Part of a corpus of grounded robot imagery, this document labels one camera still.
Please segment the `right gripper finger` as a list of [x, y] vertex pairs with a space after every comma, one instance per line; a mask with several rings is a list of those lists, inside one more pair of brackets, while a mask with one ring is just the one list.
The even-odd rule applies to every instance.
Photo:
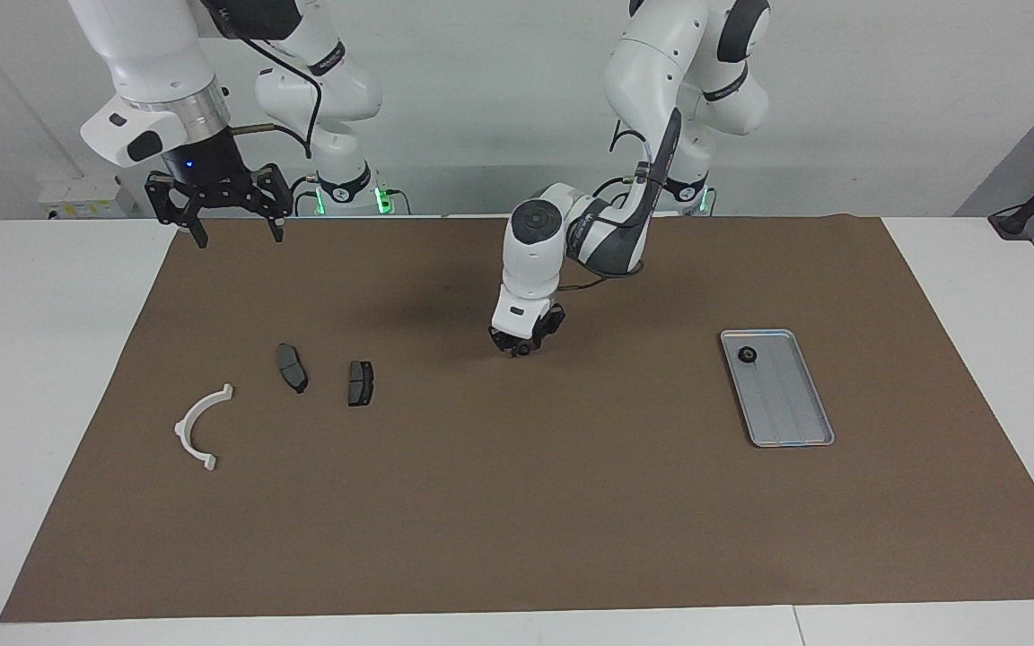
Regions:
[[282, 244], [285, 220], [292, 213], [292, 190], [278, 164], [264, 164], [258, 170], [246, 170], [248, 185], [243, 208], [267, 222], [272, 239]]
[[208, 246], [208, 233], [197, 216], [206, 207], [206, 198], [197, 187], [180, 183], [165, 172], [149, 172], [146, 195], [160, 224], [188, 232], [197, 249]]

